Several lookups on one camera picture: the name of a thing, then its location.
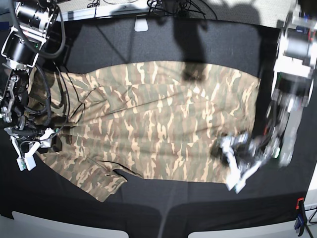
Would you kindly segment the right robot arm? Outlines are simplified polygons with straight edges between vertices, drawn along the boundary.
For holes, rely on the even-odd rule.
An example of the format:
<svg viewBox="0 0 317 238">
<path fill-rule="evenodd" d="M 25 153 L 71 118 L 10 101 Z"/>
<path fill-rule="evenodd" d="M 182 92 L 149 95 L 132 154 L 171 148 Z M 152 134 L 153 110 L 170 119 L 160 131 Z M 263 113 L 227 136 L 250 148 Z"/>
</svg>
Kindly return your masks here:
<svg viewBox="0 0 317 238">
<path fill-rule="evenodd" d="M 56 0 L 10 0 L 8 9 L 13 26 L 1 49 L 5 58 L 0 76 L 0 125 L 10 135 L 19 163 L 28 163 L 40 148 L 50 147 L 57 133 L 52 120 L 51 91 L 39 57 L 57 58 L 63 51 L 66 35 L 61 22 L 61 43 L 55 52 L 46 52 L 45 44 L 57 18 L 62 18 Z M 46 98 L 44 107 L 35 110 L 24 104 L 32 69 L 40 74 Z"/>
</svg>

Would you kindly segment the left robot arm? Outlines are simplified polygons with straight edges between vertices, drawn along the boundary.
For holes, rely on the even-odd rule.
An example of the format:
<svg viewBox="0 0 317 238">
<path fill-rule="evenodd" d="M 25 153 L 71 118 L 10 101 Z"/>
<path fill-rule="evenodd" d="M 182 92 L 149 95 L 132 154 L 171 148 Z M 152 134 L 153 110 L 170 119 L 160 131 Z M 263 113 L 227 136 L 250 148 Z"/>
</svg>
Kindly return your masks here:
<svg viewBox="0 0 317 238">
<path fill-rule="evenodd" d="M 239 193 L 271 158 L 285 167 L 291 162 L 303 109 L 308 106 L 317 78 L 317 18 L 298 1 L 290 8 L 280 31 L 262 136 L 249 132 L 222 135 L 215 152 L 228 165 L 228 190 Z"/>
</svg>

